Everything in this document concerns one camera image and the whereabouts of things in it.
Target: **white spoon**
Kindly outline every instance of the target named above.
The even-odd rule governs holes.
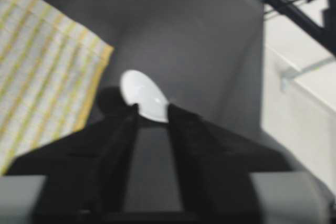
[[[127,70],[120,78],[121,95],[128,105],[139,104],[139,114],[156,122],[167,123],[168,100],[160,88],[144,73]]]

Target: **yellow striped towel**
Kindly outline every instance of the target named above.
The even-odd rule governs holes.
[[[0,174],[84,126],[112,50],[42,0],[0,0]]]

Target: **white wall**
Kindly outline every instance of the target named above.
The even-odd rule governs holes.
[[[326,6],[327,0],[316,0],[301,9],[322,25],[321,11]],[[336,63],[301,75],[284,91],[280,88],[284,71],[300,71],[329,57],[286,17],[266,21],[261,127],[336,194]]]

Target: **metal bracket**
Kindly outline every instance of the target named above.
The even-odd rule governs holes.
[[[288,83],[292,80],[294,80],[295,78],[305,74],[305,73],[309,73],[311,71],[317,70],[321,67],[324,67],[325,65],[328,65],[332,62],[335,62],[335,58],[333,57],[329,57],[327,59],[318,61],[308,67],[303,68],[301,71],[296,70],[294,68],[289,68],[287,70],[285,70],[283,73],[281,73],[281,84],[280,84],[280,89],[282,92],[286,91],[286,87],[288,85]]]

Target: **black metal frame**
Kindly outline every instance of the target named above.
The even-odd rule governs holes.
[[[324,27],[320,27],[294,4],[288,5],[290,0],[262,0],[271,5],[279,13],[286,15],[307,34],[330,51],[336,57],[336,0],[328,0],[329,8],[323,11]]]

